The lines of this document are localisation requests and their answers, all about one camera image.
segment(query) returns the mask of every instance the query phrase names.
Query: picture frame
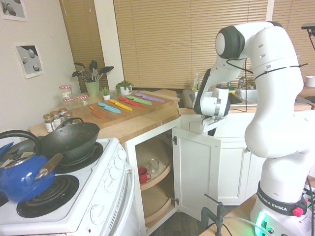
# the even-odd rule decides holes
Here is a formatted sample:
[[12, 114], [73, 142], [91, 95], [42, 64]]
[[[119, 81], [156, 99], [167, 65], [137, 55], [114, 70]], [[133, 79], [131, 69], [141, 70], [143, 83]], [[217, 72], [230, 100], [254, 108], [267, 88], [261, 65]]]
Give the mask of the picture frame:
[[28, 21], [24, 0], [0, 0], [1, 15], [6, 20]]
[[26, 79], [44, 74], [43, 62], [35, 44], [15, 43], [14, 50]]

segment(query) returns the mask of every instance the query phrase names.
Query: green toy knife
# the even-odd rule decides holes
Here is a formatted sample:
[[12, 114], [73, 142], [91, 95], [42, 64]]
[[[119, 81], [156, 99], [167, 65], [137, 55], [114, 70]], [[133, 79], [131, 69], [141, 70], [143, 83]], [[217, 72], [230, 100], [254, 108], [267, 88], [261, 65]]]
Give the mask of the green toy knife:
[[152, 105], [152, 102], [147, 101], [147, 100], [143, 100], [143, 99], [140, 99], [140, 98], [137, 98], [134, 96], [127, 96], [127, 98], [129, 98], [135, 102], [138, 102], [138, 103], [142, 103], [142, 104], [146, 104], [146, 105]]

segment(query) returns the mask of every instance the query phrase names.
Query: green light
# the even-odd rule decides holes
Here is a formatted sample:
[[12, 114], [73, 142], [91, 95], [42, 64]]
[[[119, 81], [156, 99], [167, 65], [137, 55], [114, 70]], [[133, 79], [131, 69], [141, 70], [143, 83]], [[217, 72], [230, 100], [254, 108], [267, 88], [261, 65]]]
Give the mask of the green light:
[[[256, 220], [256, 225], [261, 227], [262, 222], [266, 219], [267, 215], [265, 212], [261, 211], [258, 214], [257, 220]], [[255, 227], [255, 234], [257, 236], [263, 236], [264, 232], [260, 230], [258, 227]]]

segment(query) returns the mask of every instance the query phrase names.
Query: green utensil holder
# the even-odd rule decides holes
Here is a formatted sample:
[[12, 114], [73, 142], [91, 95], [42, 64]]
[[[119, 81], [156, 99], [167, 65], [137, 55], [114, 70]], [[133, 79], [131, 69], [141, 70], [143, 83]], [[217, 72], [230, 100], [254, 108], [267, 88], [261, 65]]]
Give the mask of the green utensil holder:
[[99, 81], [86, 83], [88, 93], [90, 97], [98, 97], [99, 96]]

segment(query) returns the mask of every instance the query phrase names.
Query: window blind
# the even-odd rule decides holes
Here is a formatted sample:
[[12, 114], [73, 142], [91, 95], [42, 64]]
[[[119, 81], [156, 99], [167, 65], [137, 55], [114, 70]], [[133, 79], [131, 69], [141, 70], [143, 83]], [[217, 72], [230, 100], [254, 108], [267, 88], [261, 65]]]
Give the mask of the window blind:
[[303, 79], [307, 75], [315, 74], [315, 51], [312, 47], [308, 33], [301, 26], [305, 23], [315, 22], [314, 0], [275, 0], [272, 20], [282, 24], [293, 43], [301, 67]]
[[[59, 0], [63, 13], [74, 62], [81, 62], [89, 70], [92, 60], [97, 61], [98, 69], [104, 67], [104, 57], [99, 37], [93, 0]], [[75, 65], [77, 71], [82, 67]], [[86, 92], [84, 79], [79, 76], [81, 92]], [[100, 87], [108, 86], [106, 75], [99, 80]]]
[[[138, 88], [190, 89], [216, 61], [229, 25], [265, 21], [268, 0], [114, 0], [127, 81]], [[248, 74], [249, 83], [253, 80]]]

